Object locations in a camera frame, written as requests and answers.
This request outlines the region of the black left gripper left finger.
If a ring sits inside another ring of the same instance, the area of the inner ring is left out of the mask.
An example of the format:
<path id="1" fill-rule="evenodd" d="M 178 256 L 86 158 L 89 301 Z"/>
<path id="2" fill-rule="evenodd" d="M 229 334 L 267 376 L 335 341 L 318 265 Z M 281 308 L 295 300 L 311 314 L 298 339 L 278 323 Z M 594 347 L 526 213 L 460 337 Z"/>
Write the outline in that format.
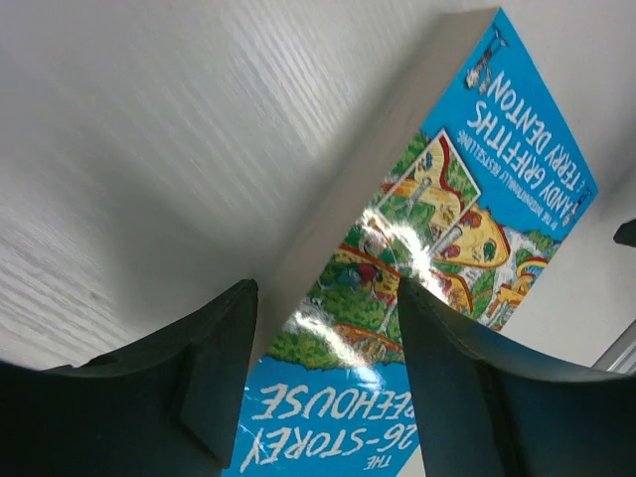
<path id="1" fill-rule="evenodd" d="M 257 318 L 243 279 L 79 367 L 1 366 L 5 476 L 218 476 L 229 468 Z"/>

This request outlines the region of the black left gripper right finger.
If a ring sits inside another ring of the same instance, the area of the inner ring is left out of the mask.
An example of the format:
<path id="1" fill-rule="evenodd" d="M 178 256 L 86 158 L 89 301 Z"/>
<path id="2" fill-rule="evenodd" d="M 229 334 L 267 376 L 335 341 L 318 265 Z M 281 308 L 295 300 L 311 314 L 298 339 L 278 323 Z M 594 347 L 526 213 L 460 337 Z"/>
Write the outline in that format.
<path id="1" fill-rule="evenodd" d="M 429 476 L 631 476 L 635 379 L 563 361 L 404 278 L 397 314 Z"/>

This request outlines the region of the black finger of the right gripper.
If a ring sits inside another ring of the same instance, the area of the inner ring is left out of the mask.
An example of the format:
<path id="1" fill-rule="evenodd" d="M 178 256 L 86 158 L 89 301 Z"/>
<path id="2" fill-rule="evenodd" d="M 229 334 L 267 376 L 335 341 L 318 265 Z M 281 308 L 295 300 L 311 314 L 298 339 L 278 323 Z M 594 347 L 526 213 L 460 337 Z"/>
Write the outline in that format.
<path id="1" fill-rule="evenodd" d="M 623 223 L 615 232 L 613 241 L 617 244 L 636 247 L 636 219 Z"/>

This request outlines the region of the blue Treehouse book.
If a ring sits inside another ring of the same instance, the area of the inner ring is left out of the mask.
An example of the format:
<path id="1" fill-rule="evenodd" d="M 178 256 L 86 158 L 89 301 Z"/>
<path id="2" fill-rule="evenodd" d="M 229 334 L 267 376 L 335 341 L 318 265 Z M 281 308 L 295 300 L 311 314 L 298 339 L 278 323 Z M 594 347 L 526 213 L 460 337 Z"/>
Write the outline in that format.
<path id="1" fill-rule="evenodd" d="M 450 33 L 443 91 L 246 381 L 232 476 L 399 474 L 418 445 L 399 282 L 500 330 L 597 195 L 505 11 Z"/>

